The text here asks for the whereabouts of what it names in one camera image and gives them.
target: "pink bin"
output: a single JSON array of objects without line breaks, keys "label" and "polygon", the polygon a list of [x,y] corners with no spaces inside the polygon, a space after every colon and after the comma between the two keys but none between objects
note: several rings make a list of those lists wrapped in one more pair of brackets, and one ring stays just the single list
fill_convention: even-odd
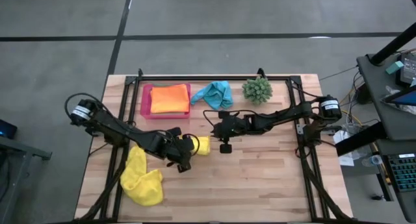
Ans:
[{"label": "pink bin", "polygon": [[188,90],[188,97],[189,97],[189,112],[185,112],[184,114],[152,114],[150,112],[151,108],[151,97],[150,91],[153,88],[152,84],[147,84],[143,86],[143,95],[142,95],[142,104],[140,106],[140,114],[145,119],[186,119],[189,118],[190,113],[190,84],[185,84]]}]

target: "yellow towel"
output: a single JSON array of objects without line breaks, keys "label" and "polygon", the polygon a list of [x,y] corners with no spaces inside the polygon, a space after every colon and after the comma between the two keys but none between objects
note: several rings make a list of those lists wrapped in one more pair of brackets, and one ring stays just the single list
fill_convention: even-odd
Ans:
[{"label": "yellow towel", "polygon": [[130,149],[120,183],[126,195],[143,206],[163,201],[162,173],[155,169],[146,173],[146,153],[137,145]]},{"label": "yellow towel", "polygon": [[[194,150],[192,150],[192,153],[195,152],[195,150],[198,148],[198,141],[195,139],[195,137],[192,137],[192,142],[194,143]],[[211,149],[209,147],[209,136],[199,136],[198,139],[200,140],[200,149],[198,149],[197,155],[208,155],[211,152]]]}]

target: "floor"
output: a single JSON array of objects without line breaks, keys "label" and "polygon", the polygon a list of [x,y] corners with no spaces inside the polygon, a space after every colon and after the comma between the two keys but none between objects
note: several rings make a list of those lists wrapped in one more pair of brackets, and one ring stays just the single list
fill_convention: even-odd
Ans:
[{"label": "floor", "polygon": [[[19,127],[19,141],[53,151],[49,162],[32,163],[13,223],[72,219],[91,137],[69,125],[63,103],[75,92],[101,97],[108,74],[262,67],[325,77],[377,52],[416,21],[415,12],[412,0],[0,0],[0,119]],[[270,38],[195,36],[248,33]],[[123,34],[190,36],[121,41]],[[333,38],[309,38],[319,35]],[[323,93],[343,98],[356,71],[324,79]],[[377,117],[371,105],[354,107],[354,114]],[[345,181],[356,218],[407,223],[397,202],[369,199],[380,193],[375,175]]]}]

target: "keyboard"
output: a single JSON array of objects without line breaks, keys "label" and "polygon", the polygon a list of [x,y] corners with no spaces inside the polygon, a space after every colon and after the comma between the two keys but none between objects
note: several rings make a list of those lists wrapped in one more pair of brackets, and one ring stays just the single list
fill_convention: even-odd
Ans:
[{"label": "keyboard", "polygon": [[416,191],[416,156],[413,153],[387,156],[398,192]]}]

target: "cable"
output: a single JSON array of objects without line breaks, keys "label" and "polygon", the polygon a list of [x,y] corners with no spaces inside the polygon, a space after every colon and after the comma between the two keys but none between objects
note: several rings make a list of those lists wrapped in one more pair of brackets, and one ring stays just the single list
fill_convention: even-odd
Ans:
[{"label": "cable", "polygon": [[343,106],[346,106],[346,105],[349,105],[351,102],[349,102],[349,103],[345,103],[345,104],[342,104],[342,105],[340,105],[339,107],[343,107]]},{"label": "cable", "polygon": [[65,100],[65,103],[64,103],[64,110],[65,110],[65,113],[66,113],[66,115],[69,117],[69,118],[71,118],[71,116],[70,116],[70,112],[68,111],[68,103],[70,102],[70,100],[72,99],[72,98],[74,98],[74,97],[76,97],[76,96],[79,96],[79,95],[85,95],[85,96],[87,96],[87,97],[91,97],[92,99],[94,99],[95,101],[97,101],[98,103],[100,103],[102,106],[103,106],[103,108],[109,113],[109,114],[111,114],[111,112],[110,112],[110,110],[97,98],[97,97],[94,97],[93,95],[91,95],[91,94],[88,94],[88,93],[75,93],[75,94],[72,94],[72,95],[70,95],[66,100]]},{"label": "cable", "polygon": [[[345,110],[341,110],[344,114],[346,114],[347,115],[347,117],[348,117],[348,112],[347,111],[345,111]],[[355,116],[353,116],[352,114],[351,114],[351,116],[362,126],[363,125],[363,123],[362,122],[360,122],[360,120],[357,118],[357,117],[355,117]]]},{"label": "cable", "polygon": [[357,67],[358,67],[358,65],[356,65],[356,66],[355,66],[355,67],[353,67],[353,68],[348,68],[348,69],[343,70],[343,71],[341,71],[341,72],[338,72],[338,73],[335,73],[335,74],[332,74],[332,75],[328,75],[327,77],[324,77],[324,78],[319,79],[319,81],[323,81],[324,79],[327,79],[327,78],[330,78],[330,77],[334,77],[334,76],[336,76],[336,75],[339,75],[339,74],[342,74],[342,73],[344,73],[344,72],[350,71],[350,70],[352,70],[352,69],[354,69],[354,68],[357,68]]},{"label": "cable", "polygon": [[88,157],[90,157],[93,153],[95,153],[96,151],[99,151],[100,149],[104,148],[105,146],[107,146],[109,143],[105,143],[102,146],[98,147],[97,149],[94,149],[89,155]]},{"label": "cable", "polygon": [[196,147],[195,152],[191,155],[191,156],[195,156],[196,153],[200,150],[200,139],[198,139],[197,136],[195,136],[194,134],[191,134],[191,133],[184,134],[183,136],[193,136],[196,139],[196,141],[198,142],[198,146]]},{"label": "cable", "polygon": [[346,95],[345,95],[345,97],[340,101],[340,102],[338,102],[339,104],[341,104],[343,101],[345,101],[345,99],[351,94],[351,92],[352,91],[354,91],[354,89],[352,88]]},{"label": "cable", "polygon": [[[287,89],[288,89],[288,91],[289,91],[289,83],[288,82],[285,82],[285,84],[286,84],[286,86],[287,86]],[[299,91],[301,91],[301,92],[304,92],[305,94],[308,94],[308,95],[312,95],[312,94],[310,94],[310,93],[307,93],[307,92],[305,92],[305,91],[303,91],[303,90],[300,90],[300,89],[298,89],[298,88],[295,88],[295,87],[293,87],[292,86],[292,88],[294,88],[294,89],[296,89],[296,90],[299,90]],[[286,109],[286,111],[284,112],[284,113],[281,113],[281,111],[279,112],[279,111],[276,111],[275,112],[275,114],[286,114],[291,108],[293,107],[293,105],[292,105],[292,103],[289,105],[289,107]],[[213,122],[211,122],[209,119],[208,119],[208,117],[207,117],[207,115],[205,114],[206,112],[219,112],[219,111],[221,111],[221,110],[204,110],[203,112],[202,112],[202,114],[203,114],[203,116],[204,116],[204,118],[209,122],[209,124],[211,124],[211,126],[213,126],[214,127],[214,124],[213,124]],[[258,113],[256,113],[256,112],[254,112],[253,110],[232,110],[232,111],[228,111],[229,113],[232,113],[232,112],[251,112],[251,113],[253,113],[253,114],[255,114],[255,115],[257,115],[257,116],[261,116],[262,118],[274,118],[274,116],[273,117],[267,117],[267,116],[262,116],[262,115],[260,115],[260,114],[258,114]]]},{"label": "cable", "polygon": [[[327,142],[326,140],[321,140],[321,139],[312,139],[312,140],[317,140],[317,141],[319,141],[320,143],[326,143],[326,144],[328,144],[328,145],[331,145],[331,146],[334,146],[334,147],[336,147],[335,146],[335,144],[333,144],[333,143],[331,143],[331,142]],[[315,147],[315,146],[308,146],[308,145],[305,145],[304,147],[306,147],[306,148],[308,148],[309,149],[309,151],[306,153],[306,155],[305,155],[305,158],[307,158],[310,154],[311,154],[311,148],[312,147]],[[298,157],[298,158],[301,158],[301,159],[303,159],[299,154],[298,154],[298,152],[299,152],[299,147],[297,147],[295,150],[294,150],[294,153],[295,153],[295,155]]]},{"label": "cable", "polygon": [[316,139],[316,140],[319,140],[321,143],[326,143],[326,144],[328,144],[328,145],[330,145],[330,146],[334,146],[334,147],[336,147],[336,146],[335,146],[335,144],[333,144],[333,143],[331,143],[331,142],[327,142],[326,140],[321,140],[321,139]]},{"label": "cable", "polygon": [[357,81],[359,78],[361,78],[361,77],[362,77],[362,76],[359,76],[358,78],[356,78],[358,74],[359,74],[359,71],[357,71],[357,73],[354,75],[354,78],[352,79],[352,80],[353,80],[352,86],[354,87],[354,90],[356,91],[356,93],[357,93],[356,81]]},{"label": "cable", "polygon": [[295,90],[298,90],[299,92],[303,92],[306,95],[310,95],[311,97],[316,97],[316,98],[320,97],[320,96],[313,95],[311,93],[305,92],[305,91],[301,90],[300,88],[297,88],[297,87],[294,87],[294,86],[292,86],[292,88],[294,88]]},{"label": "cable", "polygon": [[364,121],[364,122],[361,122],[361,123],[364,124],[364,123],[369,123],[369,122],[372,122],[372,121],[380,122],[380,120],[378,120],[378,119],[372,119],[372,120]]}]

